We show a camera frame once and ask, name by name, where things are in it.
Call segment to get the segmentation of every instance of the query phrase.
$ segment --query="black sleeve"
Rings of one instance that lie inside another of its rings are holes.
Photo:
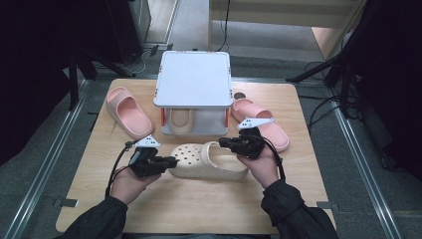
[[[123,230],[126,211],[126,204],[109,196],[78,217],[60,238],[114,238]]]
[[[328,215],[318,207],[307,207],[301,193],[283,180],[266,188],[261,207],[281,238],[338,238]]]

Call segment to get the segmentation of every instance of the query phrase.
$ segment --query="shoe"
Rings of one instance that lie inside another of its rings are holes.
[[[241,180],[249,171],[229,148],[216,141],[181,144],[170,155],[179,159],[175,168],[168,169],[178,177]]]
[[[114,120],[134,139],[144,138],[154,130],[154,123],[128,89],[117,87],[111,90],[106,96],[106,104]]]
[[[193,109],[170,109],[167,123],[174,134],[189,134],[193,129]]]
[[[273,114],[260,105],[253,103],[246,98],[239,98],[231,106],[233,117],[241,122],[245,118],[269,119]],[[277,151],[283,151],[289,146],[289,138],[283,129],[275,121],[258,126],[261,136],[268,139]]]

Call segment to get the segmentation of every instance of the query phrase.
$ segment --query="wooden table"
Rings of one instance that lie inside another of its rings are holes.
[[[179,144],[204,143],[215,136],[175,137],[160,128],[160,109],[152,102],[156,81],[114,80],[110,89],[128,88],[155,122],[152,133],[161,143],[158,155],[168,156]],[[267,107],[290,138],[281,153],[287,183],[297,187],[308,206],[327,201],[313,145],[308,134],[296,89],[290,84],[233,83],[233,94],[246,96]],[[230,117],[226,136],[238,136],[237,121]],[[82,213],[104,199],[109,174],[126,141],[132,140],[103,104],[67,198],[78,199],[77,207],[63,207],[57,229],[65,231]],[[120,165],[127,165],[134,149]],[[216,233],[277,234],[260,204],[263,188],[248,173],[242,181],[182,179],[170,172],[147,187],[129,205],[124,232],[127,233]]]

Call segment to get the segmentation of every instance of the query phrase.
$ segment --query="white plastic box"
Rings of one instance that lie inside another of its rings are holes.
[[[223,52],[163,53],[154,94],[161,109],[161,129],[173,134],[167,118],[171,109],[194,109],[188,135],[224,135],[233,104],[230,57]]]

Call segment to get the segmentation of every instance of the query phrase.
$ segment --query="pink slipper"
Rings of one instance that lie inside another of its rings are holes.
[[[131,137],[141,139],[154,130],[154,123],[128,89],[117,87],[111,90],[106,96],[106,103],[111,116]]]
[[[232,115],[238,122],[245,118],[268,119],[273,117],[270,111],[246,98],[238,99],[233,103]],[[277,151],[283,151],[289,146],[288,136],[274,121],[262,124],[258,126],[258,129],[261,136],[267,138]]]

